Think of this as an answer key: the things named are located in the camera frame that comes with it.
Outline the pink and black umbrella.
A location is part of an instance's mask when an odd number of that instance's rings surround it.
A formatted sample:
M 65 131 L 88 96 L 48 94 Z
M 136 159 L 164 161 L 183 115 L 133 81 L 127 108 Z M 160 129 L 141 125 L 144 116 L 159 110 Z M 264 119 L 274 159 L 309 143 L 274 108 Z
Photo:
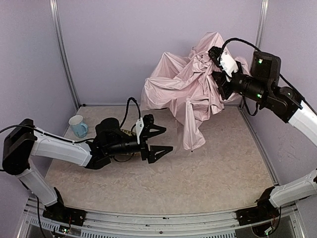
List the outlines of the pink and black umbrella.
M 224 43 L 218 32 L 207 32 L 186 57 L 162 53 L 151 76 L 145 80 L 141 94 L 141 110 L 170 109 L 181 124 L 178 137 L 185 150 L 195 150 L 206 142 L 199 126 L 211 115 L 224 110 L 226 103 L 240 99 L 233 93 L 222 99 L 213 71 L 220 69 L 208 55 L 211 47 Z

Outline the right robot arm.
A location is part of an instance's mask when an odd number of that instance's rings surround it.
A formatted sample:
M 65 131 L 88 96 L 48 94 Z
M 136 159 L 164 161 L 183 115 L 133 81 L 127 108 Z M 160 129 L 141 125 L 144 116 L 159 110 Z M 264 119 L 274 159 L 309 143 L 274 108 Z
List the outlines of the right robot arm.
M 253 47 L 253 44 L 231 38 L 222 47 L 213 46 L 208 55 L 220 71 L 212 72 L 218 92 L 227 100 L 233 93 L 242 96 L 245 101 L 253 100 L 256 111 L 263 108 L 271 110 L 283 122 L 299 130 L 313 144 L 317 143 L 317 113 L 306 101 L 305 97 L 291 84 L 280 87 L 281 59 L 254 47 L 251 74 L 244 74 L 242 64 L 234 60 L 225 50 L 232 41 L 242 42 Z M 285 185 L 267 188 L 256 201 L 256 206 L 244 209 L 247 214 L 259 216 L 276 214 L 287 203 L 300 200 L 317 193 L 317 172 L 313 170 L 307 175 Z

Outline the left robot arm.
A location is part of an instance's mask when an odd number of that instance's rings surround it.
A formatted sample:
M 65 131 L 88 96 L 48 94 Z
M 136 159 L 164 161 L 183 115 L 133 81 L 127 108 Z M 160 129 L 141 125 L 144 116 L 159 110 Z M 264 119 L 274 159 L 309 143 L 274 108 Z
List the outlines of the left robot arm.
M 3 142 L 2 169 L 16 176 L 53 213 L 65 213 L 60 192 L 51 187 L 29 160 L 42 156 L 77 164 L 90 170 L 99 170 L 111 163 L 116 155 L 140 153 L 141 159 L 152 164 L 173 150 L 171 146 L 149 146 L 147 140 L 166 132 L 154 123 L 154 116 L 138 116 L 135 131 L 124 131 L 123 122 L 106 118 L 95 127 L 93 139 L 74 141 L 49 134 L 34 126 L 33 120 L 24 119 L 9 126 L 11 133 Z

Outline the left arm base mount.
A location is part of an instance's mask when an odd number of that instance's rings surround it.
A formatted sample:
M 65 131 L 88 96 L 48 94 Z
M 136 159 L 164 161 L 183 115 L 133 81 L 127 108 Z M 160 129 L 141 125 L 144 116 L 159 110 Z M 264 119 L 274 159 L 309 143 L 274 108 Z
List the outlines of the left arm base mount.
M 70 207 L 45 208 L 43 217 L 69 225 L 83 226 L 87 212 Z

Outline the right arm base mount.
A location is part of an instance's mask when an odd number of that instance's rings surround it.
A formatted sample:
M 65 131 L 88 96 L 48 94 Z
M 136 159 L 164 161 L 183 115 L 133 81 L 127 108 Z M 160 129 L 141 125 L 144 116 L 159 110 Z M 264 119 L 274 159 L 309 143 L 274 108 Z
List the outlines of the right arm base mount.
M 236 211 L 236 215 L 239 225 L 244 226 L 270 220 L 274 217 L 278 217 L 279 209 L 256 206 L 245 209 L 239 209 Z

